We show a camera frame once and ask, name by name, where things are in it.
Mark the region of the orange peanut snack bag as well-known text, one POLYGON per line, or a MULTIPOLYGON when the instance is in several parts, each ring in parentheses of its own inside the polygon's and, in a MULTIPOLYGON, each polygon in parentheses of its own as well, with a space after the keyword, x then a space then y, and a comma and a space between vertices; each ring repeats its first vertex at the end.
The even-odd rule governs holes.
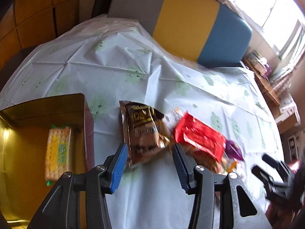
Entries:
MULTIPOLYGON (((185 113, 186 111, 177 107, 171 110, 170 113, 165 114, 164 118, 162 119, 166 134, 171 138, 172 144, 176 143, 174 139, 175 127, 185 113)), ((216 127, 213 129, 220 132, 221 130, 220 119, 216 119, 216 127)), ((231 172, 234 169, 236 169, 237 164, 241 162, 240 160, 229 158, 226 155, 225 151, 223 153, 221 161, 217 162, 209 154, 202 152, 189 144, 181 144, 181 146, 182 149, 185 151, 185 154, 190 157, 193 157, 198 165, 202 165, 207 169, 209 169, 210 171, 217 174, 224 174, 226 172, 231 172)))

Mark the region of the gold tin box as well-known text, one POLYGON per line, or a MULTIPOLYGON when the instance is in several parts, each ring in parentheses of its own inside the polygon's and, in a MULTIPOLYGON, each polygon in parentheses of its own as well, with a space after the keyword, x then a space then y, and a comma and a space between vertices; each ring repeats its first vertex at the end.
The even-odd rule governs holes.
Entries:
POLYGON ((27 228, 50 191, 44 175, 52 126, 73 128, 73 173, 94 167, 94 120, 83 94, 45 97, 1 110, 1 228, 27 228))

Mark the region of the purple snack packet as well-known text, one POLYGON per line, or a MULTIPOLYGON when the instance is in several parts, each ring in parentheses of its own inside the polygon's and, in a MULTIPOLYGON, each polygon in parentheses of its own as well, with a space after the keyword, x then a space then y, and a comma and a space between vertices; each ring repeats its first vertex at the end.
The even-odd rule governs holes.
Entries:
POLYGON ((226 140, 225 153, 231 159, 244 160, 241 149, 237 143, 231 139, 226 140))

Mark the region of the red snack packet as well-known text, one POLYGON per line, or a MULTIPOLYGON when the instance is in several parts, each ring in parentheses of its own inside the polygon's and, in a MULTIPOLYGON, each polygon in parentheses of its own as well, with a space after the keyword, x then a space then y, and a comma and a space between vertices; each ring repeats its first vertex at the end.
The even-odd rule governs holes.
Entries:
POLYGON ((176 143, 189 144, 220 162, 225 151, 226 138, 186 112, 174 130, 176 143))

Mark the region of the tissue box on shelf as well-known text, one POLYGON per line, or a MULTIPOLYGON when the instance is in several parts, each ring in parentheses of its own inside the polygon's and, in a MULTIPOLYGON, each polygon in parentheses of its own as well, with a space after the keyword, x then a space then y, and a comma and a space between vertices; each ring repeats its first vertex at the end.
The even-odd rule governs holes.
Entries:
POLYGON ((267 59, 256 50, 251 51, 247 55, 247 60, 260 73, 261 76, 268 77, 271 74, 271 69, 267 63, 267 59))

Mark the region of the grey yellow blue chair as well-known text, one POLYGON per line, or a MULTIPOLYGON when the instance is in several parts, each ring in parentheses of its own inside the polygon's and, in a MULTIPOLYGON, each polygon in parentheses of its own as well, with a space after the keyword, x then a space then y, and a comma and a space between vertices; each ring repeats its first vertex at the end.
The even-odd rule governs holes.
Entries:
POLYGON ((138 20, 166 51, 207 68, 237 67, 252 36, 216 0, 112 0, 109 16, 138 20))

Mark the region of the yellow cracker packet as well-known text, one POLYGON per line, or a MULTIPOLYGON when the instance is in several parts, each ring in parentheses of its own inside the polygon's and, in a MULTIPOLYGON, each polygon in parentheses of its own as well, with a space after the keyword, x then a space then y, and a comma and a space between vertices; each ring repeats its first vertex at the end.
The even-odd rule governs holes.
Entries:
POLYGON ((65 172, 73 171, 73 130, 55 127, 49 130, 45 155, 45 181, 49 187, 65 172))

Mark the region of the brown snack packet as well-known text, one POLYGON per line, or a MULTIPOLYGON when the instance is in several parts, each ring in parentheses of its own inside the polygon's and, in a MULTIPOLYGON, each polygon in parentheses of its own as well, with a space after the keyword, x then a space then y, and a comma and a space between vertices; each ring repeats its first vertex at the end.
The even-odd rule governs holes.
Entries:
POLYGON ((128 145, 130 168, 150 161, 170 144, 164 115, 146 104, 120 101, 124 142, 128 145))

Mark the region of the green cloud pattern tablecloth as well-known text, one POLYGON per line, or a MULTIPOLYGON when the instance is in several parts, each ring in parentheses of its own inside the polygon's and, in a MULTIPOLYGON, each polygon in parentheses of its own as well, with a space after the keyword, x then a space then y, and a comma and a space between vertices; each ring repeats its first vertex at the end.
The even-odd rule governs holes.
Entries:
POLYGON ((175 108, 234 140, 244 163, 238 172, 263 210, 263 184, 254 165, 270 171, 264 153, 283 159, 278 128, 254 74, 243 67, 207 69, 172 56, 139 22, 98 17, 25 58, 1 91, 1 108, 50 96, 82 93, 94 119, 94 162, 123 139, 119 102, 169 113, 175 108))

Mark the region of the wooden side shelf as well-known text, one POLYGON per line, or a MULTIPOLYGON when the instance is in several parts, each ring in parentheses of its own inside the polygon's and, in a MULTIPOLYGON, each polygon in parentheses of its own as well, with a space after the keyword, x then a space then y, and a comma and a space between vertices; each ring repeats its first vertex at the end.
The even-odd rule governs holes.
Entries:
POLYGON ((284 91, 280 96, 277 95, 268 80, 260 75, 245 56, 242 61, 251 71, 254 72, 255 81, 266 100, 272 116, 274 117, 279 133, 283 134, 292 127, 298 126, 300 124, 300 116, 298 114, 296 103, 289 92, 284 91))

